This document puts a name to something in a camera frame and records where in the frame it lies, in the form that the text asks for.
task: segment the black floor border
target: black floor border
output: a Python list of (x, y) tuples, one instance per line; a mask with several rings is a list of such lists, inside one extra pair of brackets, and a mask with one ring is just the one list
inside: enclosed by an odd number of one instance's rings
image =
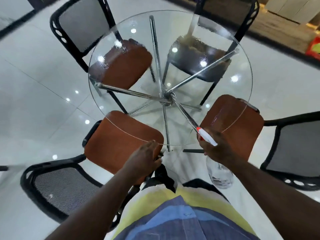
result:
[(32, 10), (31, 12), (28, 12), (26, 15), (22, 16), (21, 18), (15, 20), (8, 26), (6, 26), (4, 29), (0, 30), (0, 40), (7, 36), (9, 33), (14, 31), (15, 29), (19, 28), (21, 25), (29, 21), (31, 18), (33, 18), (39, 10)]
[[(181, 6), (185, 9), (188, 9), (190, 11), (194, 11), (195, 9), (195, 5), (192, 5), (191, 3), (187, 3), (186, 1), (183, 1), (183, 0), (167, 0), (171, 3), (174, 3), (178, 6)], [(224, 26), (224, 27), (228, 27), (228, 28), (231, 28), (231, 29), (234, 29), (235, 24), (233, 24), (232, 22), (228, 21), (228, 20), (225, 20), (221, 17), (218, 17), (212, 13), (209, 13), (209, 12), (203, 12), (203, 16), (208, 18), (208, 19), (211, 19), (211, 20), (215, 20), (217, 23), (219, 23), (220, 25)], [(271, 40), (265, 36), (262, 36), (256, 32), (252, 32), (250, 30), (248, 30), (248, 32), (246, 33), (246, 35), (250, 38), (253, 38), (254, 40), (270, 47), (270, 48), (273, 48), (279, 52), (282, 52), (288, 56), (291, 56), (305, 64), (308, 64), (318, 70), (320, 70), (320, 61), (315, 59), (314, 57), (312, 56), (307, 56), (299, 51), (296, 51), (292, 48), (289, 48), (288, 46), (285, 46), (281, 43), (278, 43), (274, 40)]]

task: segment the hand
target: hand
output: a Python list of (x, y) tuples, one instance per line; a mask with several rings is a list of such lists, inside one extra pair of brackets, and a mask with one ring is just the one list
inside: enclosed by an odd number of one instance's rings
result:
[(162, 159), (154, 161), (154, 150), (158, 145), (156, 141), (152, 140), (140, 146), (139, 149), (131, 154), (122, 169), (137, 180), (147, 176), (160, 167), (162, 163)]
[(198, 135), (198, 141), (200, 146), (204, 149), (204, 154), (208, 155), (212, 160), (225, 165), (226, 167), (233, 163), (237, 158), (236, 154), (232, 151), (230, 145), (222, 135), (210, 127), (204, 128), (204, 130), (216, 141), (217, 146), (211, 145)]

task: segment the red and white spray trigger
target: red and white spray trigger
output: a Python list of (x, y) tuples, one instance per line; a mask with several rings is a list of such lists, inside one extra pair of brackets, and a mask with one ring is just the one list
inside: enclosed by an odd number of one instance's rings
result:
[(214, 147), (218, 145), (218, 143), (216, 143), (215, 140), (204, 129), (202, 129), (201, 127), (197, 127), (197, 131), (202, 140), (209, 142)]

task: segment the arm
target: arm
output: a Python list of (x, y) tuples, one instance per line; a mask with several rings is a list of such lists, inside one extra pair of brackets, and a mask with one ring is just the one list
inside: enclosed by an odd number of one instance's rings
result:
[(161, 165), (161, 160), (153, 160), (157, 146), (155, 141), (150, 141), (135, 151), (123, 168), (46, 240), (103, 240), (133, 184)]
[(320, 239), (320, 204), (239, 158), (221, 133), (205, 129), (218, 143), (199, 140), (205, 154), (241, 181), (284, 240)]

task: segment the person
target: person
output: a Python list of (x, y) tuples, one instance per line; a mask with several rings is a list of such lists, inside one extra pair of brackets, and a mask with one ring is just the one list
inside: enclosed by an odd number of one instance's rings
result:
[[(221, 133), (205, 130), (218, 143), (212, 146), (198, 138), (205, 155), (237, 176), (284, 240), (320, 239), (318, 202), (239, 158)], [(123, 168), (46, 240), (104, 239), (134, 182), (164, 168), (161, 159), (153, 160), (157, 145), (150, 141), (135, 151)], [(127, 203), (113, 239), (258, 239), (213, 185), (198, 179), (174, 188), (166, 173), (160, 174)]]

